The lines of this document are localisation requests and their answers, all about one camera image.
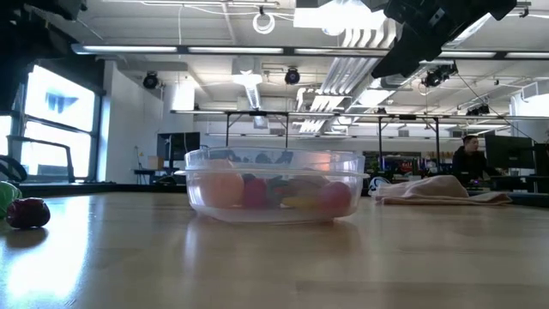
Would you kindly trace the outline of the person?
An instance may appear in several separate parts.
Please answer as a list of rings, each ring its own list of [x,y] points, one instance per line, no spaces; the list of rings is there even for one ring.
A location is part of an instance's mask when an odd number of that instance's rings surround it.
[[[485,155],[479,151],[477,136],[469,135],[462,138],[462,145],[452,157],[452,173],[462,185],[482,180],[485,175],[501,176],[494,167],[489,167]]]

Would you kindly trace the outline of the red toy cherry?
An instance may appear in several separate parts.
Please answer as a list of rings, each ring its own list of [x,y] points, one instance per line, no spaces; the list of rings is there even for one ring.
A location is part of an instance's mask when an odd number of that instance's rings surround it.
[[[13,228],[43,227],[51,219],[51,212],[41,198],[16,199],[7,208],[6,222]]]

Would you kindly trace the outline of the beige folded cloth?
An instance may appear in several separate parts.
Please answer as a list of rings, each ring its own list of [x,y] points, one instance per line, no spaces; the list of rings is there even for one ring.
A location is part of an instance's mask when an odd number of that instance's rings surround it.
[[[497,191],[470,196],[458,178],[452,175],[380,184],[373,198],[384,205],[491,206],[512,202],[507,194]]]

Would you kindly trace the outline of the black computer monitor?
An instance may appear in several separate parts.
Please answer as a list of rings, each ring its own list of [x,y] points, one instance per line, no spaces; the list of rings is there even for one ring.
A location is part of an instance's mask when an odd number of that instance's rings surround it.
[[[157,135],[157,155],[165,161],[183,161],[187,153],[201,147],[199,132],[160,133]]]
[[[534,169],[534,146],[530,138],[486,136],[485,149],[489,167]]]

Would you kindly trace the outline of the pink toy peach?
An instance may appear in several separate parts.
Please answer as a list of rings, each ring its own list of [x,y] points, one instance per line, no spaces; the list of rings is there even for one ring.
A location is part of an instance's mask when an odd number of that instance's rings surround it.
[[[233,164],[229,160],[206,161],[205,172],[196,176],[205,206],[224,209],[240,203],[244,191],[242,176],[239,173],[218,173],[218,170],[232,168]]]

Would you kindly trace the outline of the long ceiling light strip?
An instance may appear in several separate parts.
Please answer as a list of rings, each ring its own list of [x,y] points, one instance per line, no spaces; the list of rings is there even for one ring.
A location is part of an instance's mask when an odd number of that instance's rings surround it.
[[[387,48],[349,47],[292,47],[292,46],[236,46],[236,45],[84,45],[73,44],[78,55],[222,55],[222,56],[286,56],[286,57],[343,57],[383,58]],[[549,51],[476,51],[444,50],[439,59],[549,61]]]

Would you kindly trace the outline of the tan toy potato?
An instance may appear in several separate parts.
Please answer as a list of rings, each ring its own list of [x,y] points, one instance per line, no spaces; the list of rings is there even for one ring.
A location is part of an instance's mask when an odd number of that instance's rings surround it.
[[[290,179],[288,184],[294,196],[315,196],[321,188],[317,183],[298,178]]]

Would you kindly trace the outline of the red toy strawberry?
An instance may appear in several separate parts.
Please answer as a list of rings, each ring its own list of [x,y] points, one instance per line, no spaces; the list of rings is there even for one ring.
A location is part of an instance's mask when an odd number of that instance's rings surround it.
[[[252,179],[245,183],[243,205],[247,209],[263,209],[268,206],[268,186],[265,179]]]

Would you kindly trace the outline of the yellow toy banana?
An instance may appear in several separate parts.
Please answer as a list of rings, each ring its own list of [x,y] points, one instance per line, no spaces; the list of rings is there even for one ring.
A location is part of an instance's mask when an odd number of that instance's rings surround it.
[[[315,209],[318,207],[318,201],[313,196],[284,197],[281,204],[294,209]]]

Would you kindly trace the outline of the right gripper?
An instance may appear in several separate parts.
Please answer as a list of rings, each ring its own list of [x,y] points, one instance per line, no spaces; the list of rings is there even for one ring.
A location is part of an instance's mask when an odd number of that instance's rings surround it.
[[[517,0],[389,0],[383,12],[402,25],[401,37],[371,76],[410,76],[476,21],[485,15],[500,21],[516,5]]]

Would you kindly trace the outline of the small pink toy ball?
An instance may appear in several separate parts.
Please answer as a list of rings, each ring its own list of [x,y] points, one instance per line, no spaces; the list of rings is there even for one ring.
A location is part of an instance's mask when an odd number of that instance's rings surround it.
[[[350,210],[352,199],[353,194],[347,184],[330,182],[319,190],[316,206],[331,215],[343,216]]]

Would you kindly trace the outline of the black background rig stand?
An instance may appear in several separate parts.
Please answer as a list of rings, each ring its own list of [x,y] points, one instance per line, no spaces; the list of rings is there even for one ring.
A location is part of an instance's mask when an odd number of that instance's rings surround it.
[[[226,111],[223,112],[226,115],[226,145],[228,145],[229,140],[229,131],[230,131],[230,117],[235,115],[248,115],[251,117],[267,117],[267,116],[282,116],[286,118],[285,126],[288,126],[290,118],[293,117],[302,117],[302,118],[337,118],[337,117],[348,117],[348,118],[374,118],[377,120],[378,127],[378,141],[379,141],[379,157],[383,156],[383,147],[382,147],[382,121],[384,118],[398,119],[404,122],[410,122],[415,120],[423,120],[428,124],[427,119],[430,119],[434,122],[435,127],[432,129],[435,132],[435,143],[436,143],[436,166],[440,170],[441,166],[441,156],[440,156],[440,135],[439,135],[439,124],[441,116],[438,115],[429,115],[429,114],[382,114],[382,113],[339,113],[339,112],[277,112],[277,111]]]

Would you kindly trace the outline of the clear plastic tupperware container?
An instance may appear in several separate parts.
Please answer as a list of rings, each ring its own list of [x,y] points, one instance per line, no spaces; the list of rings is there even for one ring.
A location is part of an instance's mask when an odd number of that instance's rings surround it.
[[[281,204],[284,198],[269,198],[263,209],[247,209],[243,194],[239,204],[230,208],[211,208],[203,204],[196,182],[198,173],[205,172],[209,160],[229,160],[232,169],[218,173],[239,173],[244,184],[252,179],[268,179],[282,176],[283,179],[306,179],[325,186],[330,182],[342,182],[351,188],[353,199],[350,210],[343,216],[331,215],[318,208],[294,209]],[[297,223],[332,221],[355,212],[362,194],[363,184],[368,179],[365,173],[365,157],[353,152],[303,150],[295,148],[225,147],[203,148],[186,154],[184,169],[186,189],[190,206],[201,215],[233,223]]]

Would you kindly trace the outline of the green toy pea pod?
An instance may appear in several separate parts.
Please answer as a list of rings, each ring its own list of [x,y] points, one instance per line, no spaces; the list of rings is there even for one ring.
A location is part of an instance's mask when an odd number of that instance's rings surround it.
[[[8,206],[16,199],[22,198],[19,188],[6,181],[0,181],[0,219],[7,215]]]

